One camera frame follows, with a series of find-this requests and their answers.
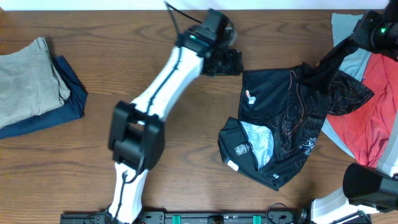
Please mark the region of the black cycling jersey orange print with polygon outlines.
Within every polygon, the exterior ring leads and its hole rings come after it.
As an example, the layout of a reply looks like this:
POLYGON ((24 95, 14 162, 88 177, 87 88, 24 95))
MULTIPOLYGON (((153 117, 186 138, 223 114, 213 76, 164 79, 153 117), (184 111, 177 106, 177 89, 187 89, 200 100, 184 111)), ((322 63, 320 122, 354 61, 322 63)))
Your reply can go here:
POLYGON ((222 161, 246 177, 279 190, 297 175, 329 115, 352 113, 373 92, 340 70, 357 46, 345 39, 316 66, 246 70, 238 117, 220 130, 222 161))

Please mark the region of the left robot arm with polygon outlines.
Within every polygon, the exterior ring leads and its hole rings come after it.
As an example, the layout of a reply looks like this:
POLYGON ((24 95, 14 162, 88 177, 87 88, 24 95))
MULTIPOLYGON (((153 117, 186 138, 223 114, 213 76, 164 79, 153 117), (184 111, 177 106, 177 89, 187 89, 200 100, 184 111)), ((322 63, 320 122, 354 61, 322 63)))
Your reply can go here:
POLYGON ((175 46, 145 92, 130 104, 116 105, 109 136, 116 170, 114 198, 107 211, 111 223, 133 223, 139 216, 147 173, 164 150, 165 120, 201 73, 203 62, 196 52, 175 46))

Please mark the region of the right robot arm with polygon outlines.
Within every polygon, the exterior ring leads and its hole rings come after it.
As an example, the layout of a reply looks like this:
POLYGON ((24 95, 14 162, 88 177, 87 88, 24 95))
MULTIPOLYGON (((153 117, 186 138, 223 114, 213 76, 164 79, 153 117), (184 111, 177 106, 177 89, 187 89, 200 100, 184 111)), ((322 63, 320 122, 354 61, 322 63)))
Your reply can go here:
MULTIPOLYGON (((350 46, 397 61, 397 1, 383 13, 368 11, 345 38, 350 46)), ((307 223, 370 223, 370 215, 397 210, 397 125, 376 167, 352 163, 343 185, 313 200, 302 215, 307 223)))

